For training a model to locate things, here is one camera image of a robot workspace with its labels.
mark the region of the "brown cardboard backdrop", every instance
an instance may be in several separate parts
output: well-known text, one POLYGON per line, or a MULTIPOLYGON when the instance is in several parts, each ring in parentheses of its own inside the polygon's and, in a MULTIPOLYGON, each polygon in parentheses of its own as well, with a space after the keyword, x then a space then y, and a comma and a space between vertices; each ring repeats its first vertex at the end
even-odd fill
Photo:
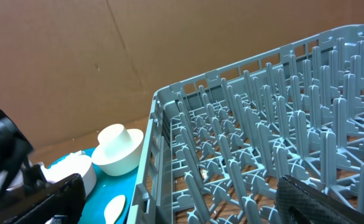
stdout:
POLYGON ((160 87, 361 23, 354 0, 0 0, 0 108, 41 147, 147 116, 160 87))

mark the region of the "blue tray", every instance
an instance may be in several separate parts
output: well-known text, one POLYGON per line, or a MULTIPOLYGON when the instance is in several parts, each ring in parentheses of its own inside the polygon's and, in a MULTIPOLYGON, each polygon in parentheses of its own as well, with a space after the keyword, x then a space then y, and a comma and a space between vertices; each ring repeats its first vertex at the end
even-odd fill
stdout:
MULTIPOLYGON (((91 156, 95 149, 84 150, 88 156, 91 156)), ((65 156, 55 161, 52 165, 63 160, 65 156)), ((136 181, 136 174, 138 167, 128 172, 127 174, 112 177, 105 174, 98 166, 93 165, 95 169, 97 181, 92 192, 87 198, 85 207, 82 211, 82 216, 79 224, 91 223, 106 223, 104 211, 108 202, 117 195, 125 195, 126 205, 122 215, 118 218, 116 223, 124 223, 131 204, 133 189, 136 181)))

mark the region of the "plastic dish rack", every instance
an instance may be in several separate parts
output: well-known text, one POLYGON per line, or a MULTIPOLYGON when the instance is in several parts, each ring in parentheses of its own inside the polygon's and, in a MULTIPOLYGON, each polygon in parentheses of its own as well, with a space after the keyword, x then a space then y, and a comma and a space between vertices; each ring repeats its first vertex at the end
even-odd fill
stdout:
POLYGON ((177 213, 188 223, 280 223, 268 181, 285 174, 364 213, 364 25, 158 90, 128 223, 176 223, 177 213), (244 69, 252 64, 258 71, 244 69), (222 78, 230 71, 237 77, 222 78), (259 209, 258 197, 271 205, 259 209), (221 203, 234 212, 217 216, 221 203))

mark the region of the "spoon head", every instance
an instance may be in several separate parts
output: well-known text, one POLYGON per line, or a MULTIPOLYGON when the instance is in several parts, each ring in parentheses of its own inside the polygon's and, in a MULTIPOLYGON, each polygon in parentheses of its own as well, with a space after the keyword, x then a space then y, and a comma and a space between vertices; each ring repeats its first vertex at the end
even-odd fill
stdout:
POLYGON ((110 202, 108 202, 105 208, 105 220, 106 224, 113 224, 118 219, 118 217, 122 214, 122 211, 125 207, 126 197, 125 195, 119 195, 110 202))

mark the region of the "wooden table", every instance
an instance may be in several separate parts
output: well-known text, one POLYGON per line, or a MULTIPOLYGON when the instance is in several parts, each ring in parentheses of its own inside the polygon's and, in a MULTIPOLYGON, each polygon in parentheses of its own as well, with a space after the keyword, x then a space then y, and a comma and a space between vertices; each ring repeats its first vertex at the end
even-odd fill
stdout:
MULTIPOLYGON (((138 119, 138 120, 135 120, 132 122, 125 123, 124 125, 127 129, 137 128, 137 129, 142 130, 145 133, 146 128, 147 128, 147 120, 148 120, 148 117, 145 117, 142 119, 138 119)), ((86 134, 79 138, 75 138, 75 139, 71 139, 71 140, 61 142, 58 144, 54 144, 51 146, 43 147, 42 149, 37 149, 37 150, 35 150, 35 152, 32 155, 30 155, 29 158, 33 163, 44 162, 44 164, 46 166, 48 166, 49 164, 56 161, 58 158, 66 155, 66 154, 69 154, 71 152, 76 152, 79 150, 96 147, 98 145, 97 135, 99 132, 100 132, 100 130, 97 130, 95 132, 86 134)), ((352 173, 340 171, 340 170, 338 171, 338 178, 346 177, 349 175, 352 175, 352 173)), ((277 189, 277 179, 276 178, 268 177, 266 179, 266 181, 272 189, 277 189)), ((147 187, 149 190, 151 190, 151 185, 152 185, 151 180, 148 179, 147 187)), ((183 190, 186 188, 187 188, 187 185, 184 182, 183 177, 179 177, 178 179, 176 179, 176 182, 175 182, 176 190, 183 190)), ((228 191, 228 193, 230 194, 230 196, 233 199, 237 200, 236 193, 235 193, 233 187, 228 191)), ((212 196, 204 195, 204 199, 205 199, 208 207, 211 206, 212 196)), ((256 200, 256 203, 258 204, 259 209, 264 205, 270 206, 270 207, 272 207, 274 205, 274 201, 272 199, 267 198, 262 195, 257 195, 254 199, 256 200)), ((355 198, 349 200, 349 202, 355 208, 357 207, 357 200, 355 198)), ((177 223, 187 223, 187 212, 186 211, 192 211, 192 210, 193 209, 189 209, 189 210, 184 210, 184 211, 178 212, 176 214, 177 223)), ((241 209, 239 207, 236 207, 236 206, 231 205, 226 202, 222 202, 216 208, 216 213, 212 214, 212 218, 220 218, 220 217, 228 218, 232 214, 238 214, 240 212, 240 210, 241 209)), ((242 219, 241 223, 247 223, 245 217, 242 219)))

